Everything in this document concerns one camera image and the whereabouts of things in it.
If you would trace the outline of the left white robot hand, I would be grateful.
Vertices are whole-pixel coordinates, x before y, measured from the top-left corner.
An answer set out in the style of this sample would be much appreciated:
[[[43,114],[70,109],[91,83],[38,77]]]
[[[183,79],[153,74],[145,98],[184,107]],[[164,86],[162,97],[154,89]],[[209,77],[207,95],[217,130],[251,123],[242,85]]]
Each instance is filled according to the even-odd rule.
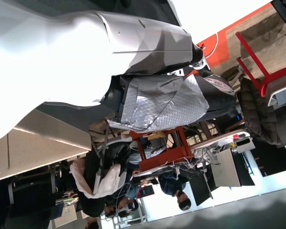
[[[0,0],[0,139],[35,109],[81,110],[112,104],[113,128],[147,133],[219,118],[236,96],[208,69],[181,26],[147,17],[84,10],[52,15],[39,1]]]

